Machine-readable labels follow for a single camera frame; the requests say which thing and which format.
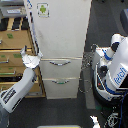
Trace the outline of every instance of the dark floor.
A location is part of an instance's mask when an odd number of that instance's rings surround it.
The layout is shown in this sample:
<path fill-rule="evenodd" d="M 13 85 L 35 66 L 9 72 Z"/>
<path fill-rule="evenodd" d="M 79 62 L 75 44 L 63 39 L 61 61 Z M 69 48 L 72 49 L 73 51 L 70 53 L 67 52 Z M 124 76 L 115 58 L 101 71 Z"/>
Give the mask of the dark floor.
<path fill-rule="evenodd" d="M 114 33 L 126 36 L 120 23 L 120 12 L 128 8 L 128 1 L 120 0 L 92 0 L 91 16 L 86 39 L 85 51 L 90 52 L 92 44 L 109 46 Z M 105 119 L 100 110 L 87 109 L 84 93 L 78 92 L 77 99 L 47 100 L 23 99 L 16 110 L 10 114 L 9 128 L 36 128 L 40 125 L 79 125 L 83 128 L 92 128 L 91 115 L 98 117 L 103 128 Z"/>

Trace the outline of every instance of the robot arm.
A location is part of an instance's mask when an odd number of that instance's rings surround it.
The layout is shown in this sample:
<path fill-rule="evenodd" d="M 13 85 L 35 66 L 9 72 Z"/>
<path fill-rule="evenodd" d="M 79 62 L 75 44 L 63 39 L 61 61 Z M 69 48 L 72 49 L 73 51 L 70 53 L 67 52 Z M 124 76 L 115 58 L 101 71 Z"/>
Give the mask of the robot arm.
<path fill-rule="evenodd" d="M 27 48 L 24 47 L 21 50 L 23 63 L 27 67 L 24 70 L 22 79 L 8 90 L 0 93 L 0 128 L 7 128 L 9 113 L 12 113 L 15 110 L 36 80 L 34 69 L 39 65 L 43 55 L 41 52 L 38 53 L 38 56 L 27 55 L 25 53 L 26 49 Z"/>

